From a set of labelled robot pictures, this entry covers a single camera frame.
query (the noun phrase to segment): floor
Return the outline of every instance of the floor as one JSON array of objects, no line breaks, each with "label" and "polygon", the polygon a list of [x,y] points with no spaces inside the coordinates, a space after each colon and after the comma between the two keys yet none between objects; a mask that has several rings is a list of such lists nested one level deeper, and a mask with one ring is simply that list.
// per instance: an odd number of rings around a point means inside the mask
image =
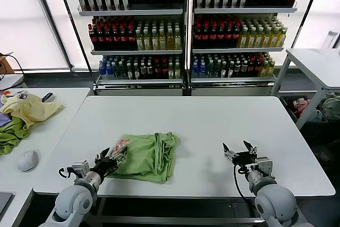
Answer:
[{"label": "floor", "polygon": [[[47,76],[28,76],[26,79],[26,84],[31,88],[39,87],[89,87],[93,88],[93,81],[88,76],[88,74],[78,73],[69,77],[51,77]],[[288,74],[281,86],[281,90],[315,90],[313,83],[303,74],[294,72]],[[314,137],[313,139],[305,137],[306,141],[311,146],[314,152],[325,149],[325,144],[331,142],[325,141],[323,137]],[[312,223],[315,227],[338,227],[340,223],[340,175],[337,172],[327,172],[329,179],[331,180],[333,186],[336,189],[336,195],[327,198],[313,198],[313,199],[298,199],[298,205],[300,206],[304,216],[307,220]],[[44,219],[48,216],[50,210],[54,206],[54,197],[37,196],[26,213],[24,220],[22,221],[20,227],[28,226],[39,226]],[[122,202],[119,199],[110,199],[106,206],[107,211],[112,213],[112,207],[115,207],[114,213],[116,215],[124,214],[119,205]],[[243,201],[213,201],[210,200],[209,203],[202,203],[198,200],[195,203],[190,203],[185,200],[181,201],[162,201],[162,200],[144,200],[131,201],[131,211],[134,214],[140,215],[144,212],[143,208],[147,208],[146,214],[152,215],[164,215],[166,212],[172,217],[174,216],[186,216],[186,217],[233,217],[245,216],[249,214],[249,211]],[[230,212],[229,206],[236,209],[234,212]]]}]

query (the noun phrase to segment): green cloth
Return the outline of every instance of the green cloth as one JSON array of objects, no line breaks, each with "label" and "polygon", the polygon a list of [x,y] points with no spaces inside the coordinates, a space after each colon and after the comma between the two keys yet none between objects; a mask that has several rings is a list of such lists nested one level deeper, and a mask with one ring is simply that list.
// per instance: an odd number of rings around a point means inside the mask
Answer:
[{"label": "green cloth", "polygon": [[21,139],[28,136],[23,129],[25,122],[18,117],[0,128],[0,155],[8,154],[17,146]]},{"label": "green cloth", "polygon": [[126,160],[109,177],[164,183],[174,174],[174,153],[179,139],[171,132],[125,134],[122,139],[130,140],[127,143]]}]

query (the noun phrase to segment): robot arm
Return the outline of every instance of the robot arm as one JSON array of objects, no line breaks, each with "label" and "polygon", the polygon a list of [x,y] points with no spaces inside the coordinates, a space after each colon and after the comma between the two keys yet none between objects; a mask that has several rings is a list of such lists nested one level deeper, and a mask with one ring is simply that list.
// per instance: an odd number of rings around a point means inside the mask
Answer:
[{"label": "robot arm", "polygon": [[64,189],[55,201],[55,207],[40,227],[78,227],[83,218],[97,201],[99,185],[111,172],[117,170],[118,165],[125,160],[127,147],[109,152],[109,148],[102,151],[95,159],[95,167],[89,168],[87,161],[78,162],[67,168],[69,178],[74,173],[77,178],[74,185]]},{"label": "robot arm", "polygon": [[225,157],[244,174],[249,189],[255,194],[255,208],[269,227],[313,227],[296,204],[292,192],[277,184],[271,176],[273,162],[268,157],[257,157],[257,148],[243,141],[248,151],[234,153],[223,144]]}]

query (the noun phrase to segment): black cable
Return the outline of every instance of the black cable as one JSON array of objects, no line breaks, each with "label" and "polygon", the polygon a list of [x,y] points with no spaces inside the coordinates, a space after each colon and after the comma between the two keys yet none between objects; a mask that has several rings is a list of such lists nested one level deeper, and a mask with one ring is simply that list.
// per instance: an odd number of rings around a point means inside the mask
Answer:
[{"label": "black cable", "polygon": [[235,185],[236,185],[236,189],[239,192],[240,196],[242,197],[242,199],[248,204],[248,206],[250,206],[251,208],[255,208],[255,206],[253,204],[250,203],[250,201],[248,201],[244,195],[241,193],[239,184],[237,182],[237,178],[236,178],[236,165],[234,165],[234,180],[235,180]]}]

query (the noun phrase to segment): gray floor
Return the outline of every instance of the gray floor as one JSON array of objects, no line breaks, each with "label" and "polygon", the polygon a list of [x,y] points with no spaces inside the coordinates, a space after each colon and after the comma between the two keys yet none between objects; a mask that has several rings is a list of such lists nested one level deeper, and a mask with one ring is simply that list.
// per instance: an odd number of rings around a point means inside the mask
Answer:
[{"label": "gray floor", "polygon": [[[26,84],[31,88],[41,87],[88,87],[93,88],[92,79],[86,74],[74,77],[27,77]],[[281,90],[315,90],[314,84],[303,74],[288,74]],[[299,199],[299,205],[306,218],[315,227],[338,227],[340,222],[340,175],[329,174],[337,193],[330,198]]]}]

